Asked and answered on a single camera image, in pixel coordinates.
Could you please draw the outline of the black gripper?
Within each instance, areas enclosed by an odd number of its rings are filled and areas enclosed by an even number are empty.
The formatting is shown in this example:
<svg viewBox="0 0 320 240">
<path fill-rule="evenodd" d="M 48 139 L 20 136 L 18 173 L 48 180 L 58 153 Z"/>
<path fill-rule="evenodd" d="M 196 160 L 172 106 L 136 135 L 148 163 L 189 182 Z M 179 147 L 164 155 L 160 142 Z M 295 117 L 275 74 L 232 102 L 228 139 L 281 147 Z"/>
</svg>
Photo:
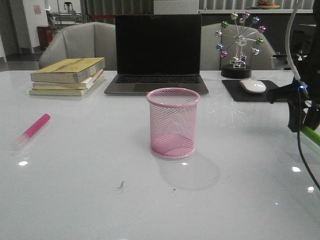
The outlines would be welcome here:
<svg viewBox="0 0 320 240">
<path fill-rule="evenodd" d="M 267 92 L 267 100 L 272 104 L 279 100 L 288 100 L 289 119 L 288 128 L 292 132 L 298 132 L 305 116 L 308 118 L 318 118 L 320 116 L 320 54 L 309 52 L 307 55 L 297 53 L 291 56 L 291 60 L 286 54 L 275 54 L 274 65 L 280 66 L 281 61 L 285 64 L 292 63 L 291 70 L 296 70 L 294 77 L 289 85 L 274 88 Z M 312 105 L 307 115 L 305 113 L 306 104 L 299 101 L 298 94 L 302 100 L 311 100 Z"/>
</svg>

